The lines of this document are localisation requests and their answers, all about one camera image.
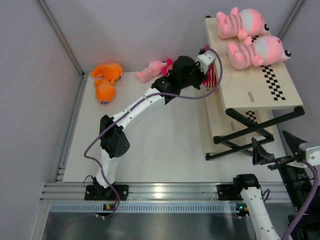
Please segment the white magenta plush yellow glasses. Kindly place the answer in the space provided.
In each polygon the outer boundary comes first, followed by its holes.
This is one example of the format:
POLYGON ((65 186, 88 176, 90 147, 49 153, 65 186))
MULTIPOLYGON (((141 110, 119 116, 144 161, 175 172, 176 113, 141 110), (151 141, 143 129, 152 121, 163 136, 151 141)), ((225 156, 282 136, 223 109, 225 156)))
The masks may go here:
POLYGON ((202 84, 206 87, 206 88, 213 88, 217 85, 217 78, 216 78, 216 73, 215 73, 215 67, 213 64, 211 64, 208 67, 208 71, 206 74, 206 79, 202 82, 202 84))

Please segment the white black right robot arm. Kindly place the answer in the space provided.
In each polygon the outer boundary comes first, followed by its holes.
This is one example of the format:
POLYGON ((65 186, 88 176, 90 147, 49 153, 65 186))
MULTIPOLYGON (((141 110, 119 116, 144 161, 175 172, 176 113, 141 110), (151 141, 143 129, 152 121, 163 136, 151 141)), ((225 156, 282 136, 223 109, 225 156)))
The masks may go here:
POLYGON ((261 186, 254 174, 240 174, 233 179, 235 196, 243 199, 258 240, 318 240, 320 238, 320 164, 319 142, 304 141, 288 131, 282 132, 292 154, 276 158, 252 138, 253 165, 267 165, 277 170, 297 215, 289 215, 289 225, 280 236, 265 207, 261 186))

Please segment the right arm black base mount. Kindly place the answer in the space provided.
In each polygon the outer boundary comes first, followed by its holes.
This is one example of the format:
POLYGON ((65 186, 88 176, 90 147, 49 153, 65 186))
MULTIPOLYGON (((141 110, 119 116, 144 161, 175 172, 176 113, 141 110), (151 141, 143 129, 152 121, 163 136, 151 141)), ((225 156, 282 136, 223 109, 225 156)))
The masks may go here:
POLYGON ((241 186, 233 184, 219 184, 216 186, 217 195, 220 201, 240 201, 243 200, 241 196, 241 186))

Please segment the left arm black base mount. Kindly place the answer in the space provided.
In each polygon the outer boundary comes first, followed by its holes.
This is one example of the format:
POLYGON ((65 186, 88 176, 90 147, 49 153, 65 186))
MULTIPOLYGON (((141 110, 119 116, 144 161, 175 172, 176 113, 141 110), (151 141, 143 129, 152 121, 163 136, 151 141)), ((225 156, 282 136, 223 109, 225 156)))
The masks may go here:
POLYGON ((126 184, 112 184, 116 193, 110 188, 104 188, 97 182, 95 177, 92 177, 92 183, 85 187, 85 201, 125 201, 129 194, 129 186, 126 184))

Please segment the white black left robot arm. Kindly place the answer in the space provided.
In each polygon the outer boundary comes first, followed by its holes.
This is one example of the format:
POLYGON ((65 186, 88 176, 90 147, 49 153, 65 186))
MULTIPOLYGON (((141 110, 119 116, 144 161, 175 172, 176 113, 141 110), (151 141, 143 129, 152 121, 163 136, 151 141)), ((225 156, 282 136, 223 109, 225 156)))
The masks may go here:
POLYGON ((199 55, 195 60, 180 56, 169 73, 156 79, 137 101, 122 112, 101 119, 101 167, 94 180, 97 196, 107 200, 113 194, 111 185, 115 182, 117 160, 130 148, 128 133, 154 110, 179 96, 182 89, 190 86, 199 89, 207 77, 210 64, 210 61, 204 60, 204 55, 199 55))

